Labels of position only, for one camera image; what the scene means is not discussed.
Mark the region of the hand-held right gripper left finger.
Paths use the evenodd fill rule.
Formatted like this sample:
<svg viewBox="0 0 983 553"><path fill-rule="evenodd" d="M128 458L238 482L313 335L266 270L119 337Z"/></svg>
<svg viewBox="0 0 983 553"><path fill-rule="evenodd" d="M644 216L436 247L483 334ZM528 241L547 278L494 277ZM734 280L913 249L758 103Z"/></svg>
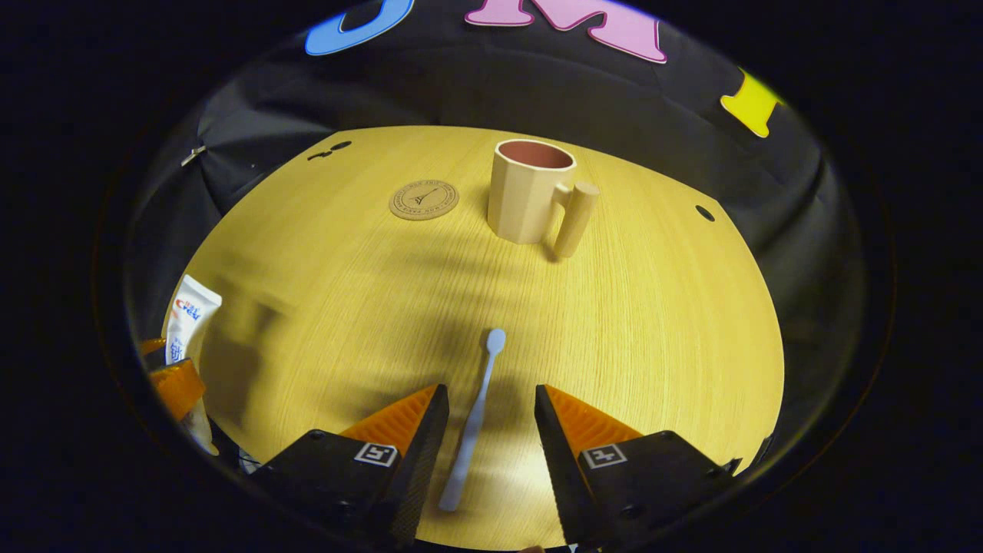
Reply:
<svg viewBox="0 0 983 553"><path fill-rule="evenodd" d="M446 386L427 386L347 430L309 430L250 479L345 544L407 548L415 542L448 414Z"/></svg>

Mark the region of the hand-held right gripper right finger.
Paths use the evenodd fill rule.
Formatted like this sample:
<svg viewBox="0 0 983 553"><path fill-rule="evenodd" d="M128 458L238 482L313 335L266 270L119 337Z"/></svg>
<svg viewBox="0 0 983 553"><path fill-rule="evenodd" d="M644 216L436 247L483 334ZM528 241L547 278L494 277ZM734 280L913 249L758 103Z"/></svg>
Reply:
<svg viewBox="0 0 983 553"><path fill-rule="evenodd" d="M671 430L645 435L538 385L536 424L563 538L595 551L649 551L734 486L734 471Z"/></svg>

